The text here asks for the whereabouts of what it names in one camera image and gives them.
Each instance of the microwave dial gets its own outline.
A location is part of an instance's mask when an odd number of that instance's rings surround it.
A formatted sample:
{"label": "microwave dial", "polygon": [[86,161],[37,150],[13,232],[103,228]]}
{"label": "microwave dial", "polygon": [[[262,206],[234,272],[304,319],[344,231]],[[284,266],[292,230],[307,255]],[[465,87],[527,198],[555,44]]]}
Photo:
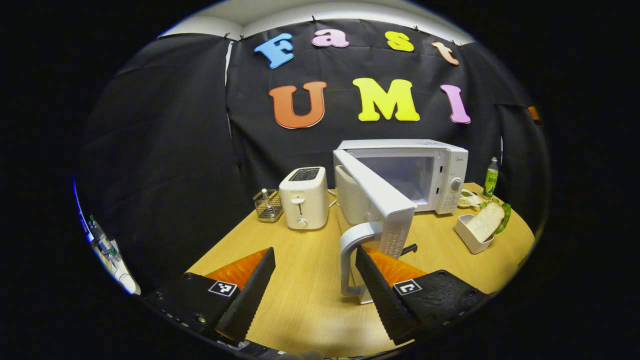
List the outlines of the microwave dial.
{"label": "microwave dial", "polygon": [[462,180],[459,177],[456,177],[451,181],[451,190],[457,192],[460,190],[460,185],[462,185]]}

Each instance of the white container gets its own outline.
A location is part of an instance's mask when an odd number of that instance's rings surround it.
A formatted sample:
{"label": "white container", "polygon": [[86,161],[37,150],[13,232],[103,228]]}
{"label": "white container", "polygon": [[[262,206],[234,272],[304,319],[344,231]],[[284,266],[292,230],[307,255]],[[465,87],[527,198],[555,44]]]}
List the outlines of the white container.
{"label": "white container", "polygon": [[466,215],[460,216],[458,218],[458,222],[456,223],[456,226],[453,229],[456,231],[458,236],[460,236],[462,241],[464,241],[469,251],[471,251],[472,254],[477,254],[479,252],[484,251],[487,247],[489,247],[489,244],[491,244],[491,241],[493,241],[494,236],[492,236],[489,240],[485,242],[480,242],[480,240],[478,240],[471,233],[471,230],[469,230],[469,228],[467,227],[467,222],[473,218],[474,216],[472,214],[466,214]]}

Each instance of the foam letter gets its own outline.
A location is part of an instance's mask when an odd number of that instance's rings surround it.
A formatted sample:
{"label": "foam letter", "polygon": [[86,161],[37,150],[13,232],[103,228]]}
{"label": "foam letter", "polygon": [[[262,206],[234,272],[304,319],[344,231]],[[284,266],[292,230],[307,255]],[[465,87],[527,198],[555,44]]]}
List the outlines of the foam letter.
{"label": "foam letter", "polygon": [[315,46],[335,46],[335,47],[347,47],[349,42],[347,41],[347,34],[344,31],[336,29],[318,30],[314,33],[316,36],[311,43]]}
{"label": "foam letter", "polygon": [[385,37],[389,40],[387,44],[392,49],[400,51],[413,51],[413,44],[409,42],[409,37],[403,33],[396,33],[395,31],[387,31]]}
{"label": "foam letter", "polygon": [[460,65],[460,61],[454,59],[451,56],[451,49],[449,49],[448,47],[444,46],[443,43],[441,42],[432,42],[431,45],[435,46],[438,48],[438,50],[440,51],[440,55],[442,55],[442,57],[447,60],[448,62],[452,63],[453,65]]}
{"label": "foam letter", "polygon": [[309,92],[311,110],[306,115],[296,115],[293,112],[292,95],[296,87],[292,85],[279,86],[271,89],[269,96],[273,98],[273,115],[276,122],[287,129],[299,129],[316,125],[324,116],[324,96],[322,89],[326,88],[324,81],[312,81],[302,86]]}
{"label": "foam letter", "polygon": [[271,62],[269,67],[272,69],[284,64],[285,62],[293,58],[293,54],[285,53],[284,50],[293,50],[293,45],[286,41],[293,36],[289,33],[282,33],[271,40],[268,40],[261,45],[258,45],[253,51],[257,53],[260,51]]}
{"label": "foam letter", "polygon": [[468,124],[471,122],[471,118],[465,111],[465,106],[462,104],[462,98],[460,97],[460,88],[453,85],[440,85],[440,88],[447,94],[449,103],[451,104],[451,121],[460,124]]}
{"label": "foam letter", "polygon": [[385,119],[391,119],[396,104],[398,110],[396,119],[400,121],[418,121],[420,115],[415,112],[413,99],[411,97],[412,84],[407,80],[395,79],[389,86],[389,91],[385,92],[378,83],[371,78],[358,78],[353,80],[353,84],[360,88],[362,98],[362,112],[358,114],[360,121],[377,121],[380,114],[376,112],[374,103],[382,112]]}

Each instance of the yellow letter m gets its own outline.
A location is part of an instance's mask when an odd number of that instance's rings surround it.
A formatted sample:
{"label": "yellow letter m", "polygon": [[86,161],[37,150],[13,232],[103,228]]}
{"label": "yellow letter m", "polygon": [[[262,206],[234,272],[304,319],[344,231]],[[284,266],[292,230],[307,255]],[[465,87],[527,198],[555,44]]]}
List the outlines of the yellow letter m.
{"label": "yellow letter m", "polygon": [[413,105],[413,98],[411,97],[412,84],[409,81],[393,80],[388,92],[385,92],[371,78],[354,79],[353,84],[360,89],[360,97],[362,98],[362,112],[358,114],[358,119],[361,121],[377,121],[380,119],[380,114],[376,112],[374,103],[387,120],[391,119],[396,105],[396,119],[400,121],[420,120],[420,115],[415,112],[415,106]]}

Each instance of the pink letter i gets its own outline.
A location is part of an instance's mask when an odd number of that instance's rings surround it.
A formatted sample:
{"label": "pink letter i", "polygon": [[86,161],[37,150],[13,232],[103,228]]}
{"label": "pink letter i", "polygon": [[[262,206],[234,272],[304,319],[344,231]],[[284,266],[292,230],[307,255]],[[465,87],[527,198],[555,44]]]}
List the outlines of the pink letter i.
{"label": "pink letter i", "polygon": [[462,98],[460,97],[460,88],[453,85],[440,85],[440,88],[447,94],[449,103],[451,104],[451,121],[460,124],[468,124],[471,122],[471,118],[465,111],[465,106],[462,104]]}

